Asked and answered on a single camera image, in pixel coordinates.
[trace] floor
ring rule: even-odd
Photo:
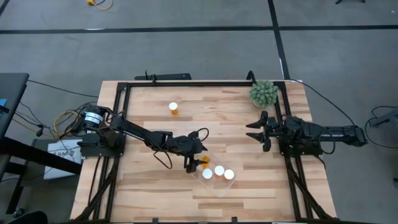
[[[108,11],[81,0],[0,0],[0,72],[27,72],[31,80],[97,95],[103,80],[132,80],[148,73],[191,73],[194,79],[283,79],[273,30],[212,32],[127,32],[104,34],[1,34],[4,30],[102,29],[193,26],[272,26],[266,0],[117,0]],[[275,0],[280,27],[379,26],[398,24],[398,1]],[[371,109],[397,105],[398,29],[283,30],[289,75],[320,91],[363,127]],[[313,120],[347,125],[348,120],[307,90]],[[29,83],[22,102],[42,122],[90,98]],[[23,113],[28,111],[19,107]],[[386,110],[377,111],[383,114]],[[382,144],[398,145],[386,124],[369,130]],[[12,123],[7,136],[30,144],[34,134]],[[359,222],[395,223],[398,219],[398,151],[373,144],[338,144],[324,157],[338,216]],[[1,184],[0,220],[15,182]],[[42,210],[50,221],[66,220],[73,187],[57,182],[26,189],[21,206]]]

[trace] black desk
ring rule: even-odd
[[[7,108],[7,112],[2,112],[0,117],[0,180],[5,172],[19,175],[18,183],[6,212],[7,214],[14,213],[15,211],[22,193],[21,180],[27,164],[27,162],[25,165],[10,162],[11,156],[73,174],[80,174],[81,171],[81,164],[5,137],[8,126],[26,89],[28,77],[27,73],[0,73],[0,99],[7,100],[4,105]]]

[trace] wooden tabletop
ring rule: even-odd
[[[98,104],[113,107],[117,81],[105,81]],[[299,83],[286,82],[294,116],[311,121],[307,97]],[[243,222],[293,221],[294,213],[284,158],[276,139],[270,152],[246,136],[258,132],[245,125],[257,121],[262,109],[249,100],[249,87],[134,87],[131,90],[128,120],[151,131],[172,131],[187,135],[199,128],[210,130],[204,145],[236,173],[236,181],[226,195],[218,198],[183,169],[183,157],[171,155],[173,169],[156,160],[151,149],[127,137],[121,158],[114,196],[112,222]],[[169,103],[178,103],[173,115]],[[275,108],[266,108],[275,116]],[[84,160],[71,218],[87,205],[97,158]],[[309,191],[332,216],[335,208],[323,164],[313,156],[302,156]],[[97,183],[101,165],[97,174]],[[302,196],[298,190],[302,216]],[[106,200],[101,206],[104,216]]]

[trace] clear plastic container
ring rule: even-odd
[[[205,187],[212,191],[217,197],[224,197],[231,188],[232,184],[235,182],[236,173],[234,172],[234,177],[231,180],[227,180],[224,175],[218,176],[215,174],[216,166],[223,166],[224,170],[231,169],[224,162],[221,162],[214,154],[203,151],[201,154],[195,155],[195,159],[200,159],[202,161],[207,161],[207,164],[202,164],[197,167],[197,171],[192,173],[199,182],[201,182]],[[205,179],[202,175],[205,169],[210,169],[213,173],[210,179]]]

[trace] green succulent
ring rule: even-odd
[[[250,99],[256,106],[265,108],[276,103],[277,90],[278,87],[273,82],[259,80],[250,90]]]

